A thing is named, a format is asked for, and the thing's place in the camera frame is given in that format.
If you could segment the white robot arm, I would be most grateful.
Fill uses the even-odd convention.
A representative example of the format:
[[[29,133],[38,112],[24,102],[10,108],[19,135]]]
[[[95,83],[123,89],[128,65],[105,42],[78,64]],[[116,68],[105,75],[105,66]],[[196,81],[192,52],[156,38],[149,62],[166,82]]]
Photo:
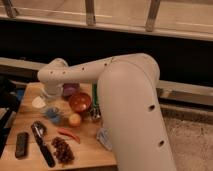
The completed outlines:
[[[56,58],[37,74],[52,98],[64,83],[95,83],[119,171],[177,171],[158,102],[157,62],[144,53],[75,66]]]

